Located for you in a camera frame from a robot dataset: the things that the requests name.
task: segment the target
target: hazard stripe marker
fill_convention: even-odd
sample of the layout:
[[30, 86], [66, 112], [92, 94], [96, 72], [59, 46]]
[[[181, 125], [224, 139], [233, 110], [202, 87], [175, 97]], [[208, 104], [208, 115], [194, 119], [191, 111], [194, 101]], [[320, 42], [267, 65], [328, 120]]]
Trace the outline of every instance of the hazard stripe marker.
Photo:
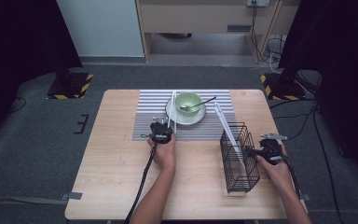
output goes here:
[[83, 98], [84, 95], [86, 94], [87, 89], [90, 86], [90, 83], [91, 83], [91, 80], [93, 77], [94, 77], [94, 75], [87, 74], [87, 76], [85, 78], [83, 78], [84, 81], [83, 81], [83, 84], [81, 86], [79, 86], [79, 89], [80, 89], [79, 92], [75, 92], [72, 94], [62, 93], [62, 92], [48, 93], [48, 99], [65, 100], [65, 99]]
[[263, 83], [264, 89], [266, 90], [266, 95], [269, 100], [303, 100], [305, 99], [305, 93], [301, 90], [296, 95], [284, 94], [277, 90], [277, 84], [279, 79], [279, 74], [265, 74], [260, 77], [261, 82]]

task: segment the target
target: power outlet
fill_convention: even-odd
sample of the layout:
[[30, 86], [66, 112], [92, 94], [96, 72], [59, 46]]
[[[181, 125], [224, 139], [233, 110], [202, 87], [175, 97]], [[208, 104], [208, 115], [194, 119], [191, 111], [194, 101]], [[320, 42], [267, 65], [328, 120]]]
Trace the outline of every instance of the power outlet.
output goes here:
[[269, 0], [248, 0], [248, 7], [267, 7], [269, 5]]

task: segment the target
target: wooden table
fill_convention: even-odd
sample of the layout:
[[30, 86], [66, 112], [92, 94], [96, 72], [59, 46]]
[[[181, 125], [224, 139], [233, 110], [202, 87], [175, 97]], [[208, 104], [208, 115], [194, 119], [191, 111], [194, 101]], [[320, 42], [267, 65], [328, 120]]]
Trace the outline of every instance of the wooden table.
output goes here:
[[[68, 219], [122, 220], [131, 209], [149, 157], [146, 141], [132, 141], [139, 90], [107, 91], [89, 137], [73, 192]], [[237, 121], [246, 122], [255, 146], [261, 133], [276, 133], [264, 93], [229, 91]], [[227, 194], [219, 141], [178, 141], [177, 172], [163, 219], [285, 218], [281, 199], [259, 167], [260, 180], [248, 193]], [[152, 164], [144, 195], [158, 176]]]

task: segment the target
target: white chopstick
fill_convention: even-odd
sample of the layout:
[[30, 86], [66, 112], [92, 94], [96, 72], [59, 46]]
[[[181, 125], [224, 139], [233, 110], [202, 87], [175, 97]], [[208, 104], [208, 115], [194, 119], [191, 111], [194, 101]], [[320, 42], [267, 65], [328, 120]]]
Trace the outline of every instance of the white chopstick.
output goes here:
[[[168, 115], [168, 128], [170, 127], [171, 124], [171, 117], [172, 117], [172, 109], [174, 101], [176, 100], [176, 91], [172, 91], [172, 97], [171, 97], [171, 107], [170, 107], [170, 114]], [[173, 127], [173, 132], [176, 133], [176, 122], [173, 121], [174, 127]]]
[[[220, 119], [220, 122], [222, 122], [223, 128], [226, 131], [226, 135], [228, 136], [228, 139], [230, 140], [232, 146], [234, 147], [235, 151], [242, 155], [242, 152], [240, 151], [240, 148], [237, 145], [237, 141], [235, 141], [234, 136], [232, 135], [231, 129], [228, 126], [227, 120], [225, 115], [223, 114], [223, 110], [220, 107], [219, 103], [214, 103], [214, 110], [216, 111], [217, 116]], [[243, 168], [245, 168], [245, 164], [243, 163], [243, 159], [240, 159]]]

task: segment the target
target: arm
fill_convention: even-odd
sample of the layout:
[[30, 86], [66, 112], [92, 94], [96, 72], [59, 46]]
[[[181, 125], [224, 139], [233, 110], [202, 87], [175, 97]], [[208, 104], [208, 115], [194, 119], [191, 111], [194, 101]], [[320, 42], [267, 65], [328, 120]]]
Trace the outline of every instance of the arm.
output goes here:
[[[148, 144], [152, 147], [154, 142], [149, 139]], [[154, 162], [161, 168], [152, 188], [135, 208], [130, 223], [160, 223], [164, 213], [165, 203], [171, 191], [176, 170], [175, 155], [176, 138], [167, 144], [157, 146]]]
[[290, 223], [312, 223], [305, 210], [303, 204], [296, 195], [295, 188], [292, 183], [289, 168], [285, 162], [280, 162], [276, 165], [269, 164], [264, 158], [257, 157], [260, 165], [267, 171], [272, 184], [277, 189], [281, 196], [284, 211]]

